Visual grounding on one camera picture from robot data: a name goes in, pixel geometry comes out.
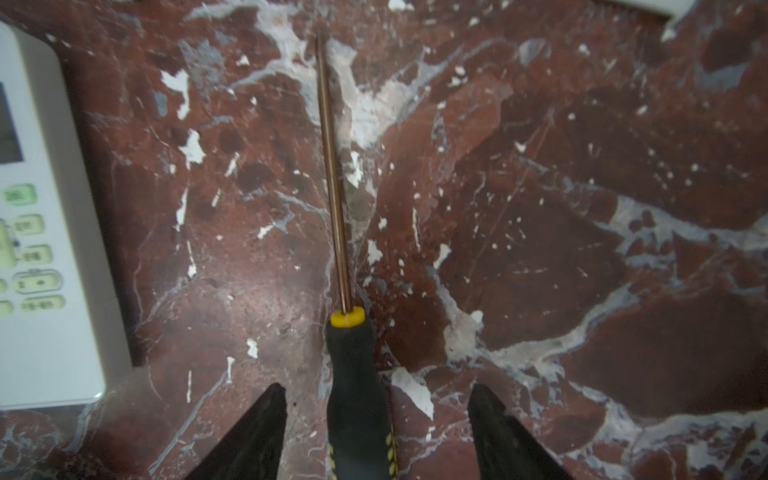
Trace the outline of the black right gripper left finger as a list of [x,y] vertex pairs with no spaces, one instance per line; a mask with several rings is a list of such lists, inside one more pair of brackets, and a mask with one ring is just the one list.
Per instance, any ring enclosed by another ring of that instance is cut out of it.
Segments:
[[186,479],[276,479],[287,417],[286,389],[273,383]]

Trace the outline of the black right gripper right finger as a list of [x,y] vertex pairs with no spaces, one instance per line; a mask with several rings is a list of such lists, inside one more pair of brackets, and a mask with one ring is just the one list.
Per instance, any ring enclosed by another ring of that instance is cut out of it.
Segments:
[[488,386],[473,386],[468,416],[481,479],[572,479]]

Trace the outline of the black yellow screwdriver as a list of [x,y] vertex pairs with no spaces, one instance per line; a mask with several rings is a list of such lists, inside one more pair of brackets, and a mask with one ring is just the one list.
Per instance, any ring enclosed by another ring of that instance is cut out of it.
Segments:
[[386,391],[374,362],[374,332],[353,304],[329,68],[325,42],[315,39],[318,103],[340,310],[330,316],[326,346],[332,363],[327,404],[328,452],[334,479],[395,479],[396,447]]

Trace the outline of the white battery cover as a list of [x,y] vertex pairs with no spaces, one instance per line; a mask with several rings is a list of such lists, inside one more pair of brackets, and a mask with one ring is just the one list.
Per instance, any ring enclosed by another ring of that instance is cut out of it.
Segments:
[[697,3],[696,0],[609,0],[614,4],[639,9],[652,14],[679,20]]

